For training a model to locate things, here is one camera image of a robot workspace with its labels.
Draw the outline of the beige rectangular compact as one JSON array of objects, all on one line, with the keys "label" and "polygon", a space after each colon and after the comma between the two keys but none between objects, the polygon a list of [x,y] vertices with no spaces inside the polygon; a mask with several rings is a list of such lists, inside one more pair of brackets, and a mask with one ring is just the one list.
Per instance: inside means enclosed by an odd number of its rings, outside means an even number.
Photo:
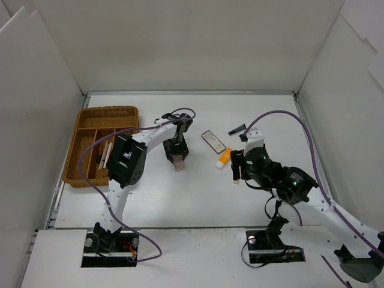
[{"label": "beige rectangular compact", "polygon": [[182,155],[174,155],[172,158],[173,158],[173,165],[174,165],[175,170],[177,172],[186,169],[186,164],[185,164],[185,161],[182,158]]}]

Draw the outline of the pink cosmetic pencil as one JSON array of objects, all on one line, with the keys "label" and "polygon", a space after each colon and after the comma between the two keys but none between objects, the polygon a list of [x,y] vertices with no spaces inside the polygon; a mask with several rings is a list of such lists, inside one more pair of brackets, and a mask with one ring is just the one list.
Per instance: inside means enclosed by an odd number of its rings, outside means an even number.
[{"label": "pink cosmetic pencil", "polygon": [[105,169],[107,167],[107,162],[108,162],[111,150],[112,150],[112,146],[113,146],[112,142],[108,143],[108,147],[106,149],[106,153],[105,153],[105,156],[104,156],[103,162],[102,162],[102,164],[103,164],[102,169]]}]

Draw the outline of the gold slim eyebrow pencil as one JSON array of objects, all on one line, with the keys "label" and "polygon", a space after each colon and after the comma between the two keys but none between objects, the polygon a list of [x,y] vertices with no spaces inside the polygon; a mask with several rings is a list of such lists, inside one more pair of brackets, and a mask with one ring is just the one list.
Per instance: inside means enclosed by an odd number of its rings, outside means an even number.
[{"label": "gold slim eyebrow pencil", "polygon": [[101,142],[101,143],[98,144],[98,150],[97,150],[97,156],[96,156],[96,167],[97,167],[97,169],[99,169],[99,167],[100,167],[102,155],[103,155],[103,143]]}]

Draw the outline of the checkered eyeliner pen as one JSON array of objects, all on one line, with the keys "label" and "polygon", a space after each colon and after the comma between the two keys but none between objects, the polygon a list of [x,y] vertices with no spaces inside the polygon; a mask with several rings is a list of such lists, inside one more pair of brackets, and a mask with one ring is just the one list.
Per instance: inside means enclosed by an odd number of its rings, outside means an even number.
[{"label": "checkered eyeliner pen", "polygon": [[108,147],[109,147],[109,144],[106,143],[105,146],[104,146],[103,153],[101,155],[101,160],[100,160],[99,167],[98,167],[99,170],[101,170],[103,168],[103,166],[104,166],[104,162],[105,162],[105,159],[106,159],[106,154],[107,154]]}]

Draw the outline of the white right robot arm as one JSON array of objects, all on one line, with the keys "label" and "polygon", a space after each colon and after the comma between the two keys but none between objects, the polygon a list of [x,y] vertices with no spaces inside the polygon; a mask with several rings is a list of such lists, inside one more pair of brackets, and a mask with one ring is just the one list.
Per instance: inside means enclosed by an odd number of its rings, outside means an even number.
[{"label": "white right robot arm", "polygon": [[278,202],[306,212],[327,229],[326,233],[311,232],[284,217],[272,216],[264,231],[272,248],[304,248],[338,263],[343,272],[362,283],[381,274],[383,234],[326,199],[310,175],[272,161],[264,146],[248,152],[232,151],[230,159],[234,180],[256,181],[257,190],[267,191]]}]

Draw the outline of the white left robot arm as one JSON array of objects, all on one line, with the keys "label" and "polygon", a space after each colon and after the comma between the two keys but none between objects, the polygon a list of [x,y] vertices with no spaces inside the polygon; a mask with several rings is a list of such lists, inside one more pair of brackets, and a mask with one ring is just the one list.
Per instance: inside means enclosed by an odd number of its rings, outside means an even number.
[{"label": "white left robot arm", "polygon": [[158,145],[163,145],[166,158],[176,171],[185,169],[189,154],[184,138],[193,118],[186,114],[167,113],[155,121],[154,128],[142,129],[139,133],[117,136],[107,161],[108,203],[104,205],[101,218],[94,226],[94,235],[105,251],[115,251],[120,244],[122,214],[131,187],[143,175],[146,156]]}]

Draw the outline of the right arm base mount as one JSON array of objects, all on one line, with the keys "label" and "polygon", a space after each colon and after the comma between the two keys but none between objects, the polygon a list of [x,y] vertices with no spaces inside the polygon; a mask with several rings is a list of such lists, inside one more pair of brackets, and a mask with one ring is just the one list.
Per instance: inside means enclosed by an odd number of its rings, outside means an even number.
[{"label": "right arm base mount", "polygon": [[243,263],[258,269],[275,263],[304,262],[303,249],[284,244],[279,237],[281,228],[288,222],[283,217],[275,217],[264,230],[246,230],[245,243],[241,248]]}]

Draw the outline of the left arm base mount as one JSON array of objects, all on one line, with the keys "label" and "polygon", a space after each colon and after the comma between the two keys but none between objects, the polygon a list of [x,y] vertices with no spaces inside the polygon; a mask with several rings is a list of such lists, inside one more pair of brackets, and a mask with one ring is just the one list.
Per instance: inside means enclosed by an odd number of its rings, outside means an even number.
[{"label": "left arm base mount", "polygon": [[139,236],[122,231],[112,243],[106,244],[87,231],[81,268],[132,268],[137,266]]}]

